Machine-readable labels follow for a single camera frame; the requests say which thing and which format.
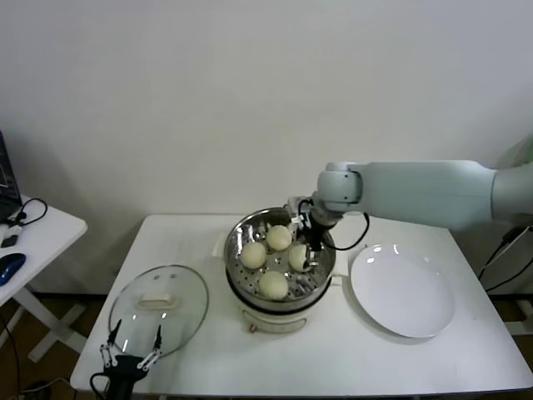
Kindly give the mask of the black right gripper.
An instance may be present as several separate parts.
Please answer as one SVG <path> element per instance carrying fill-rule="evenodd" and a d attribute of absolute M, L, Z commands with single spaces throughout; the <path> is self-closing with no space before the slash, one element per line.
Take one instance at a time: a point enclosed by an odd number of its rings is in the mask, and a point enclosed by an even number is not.
<path fill-rule="evenodd" d="M 321 243 L 324 232 L 330 229 L 330 222 L 316 214 L 308 214 L 306 217 L 306 242 L 308 247 L 305 251 L 303 270 L 310 271 L 320 263 Z"/>

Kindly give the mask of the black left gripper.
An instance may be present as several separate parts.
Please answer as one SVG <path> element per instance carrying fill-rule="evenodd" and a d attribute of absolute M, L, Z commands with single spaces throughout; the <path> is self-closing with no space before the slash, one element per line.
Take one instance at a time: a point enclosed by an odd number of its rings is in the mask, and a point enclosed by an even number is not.
<path fill-rule="evenodd" d="M 122 320 L 119 319 L 115 328 L 109 333 L 107 341 L 99 348 L 104 366 L 103 373 L 109 383 L 105 395 L 106 400 L 131 399 L 135 384 L 145 377 L 145 372 L 158 361 L 162 354 L 162 326 L 159 325 L 152 351 L 143 359 L 130 355 L 115 356 L 112 349 L 121 324 Z"/>

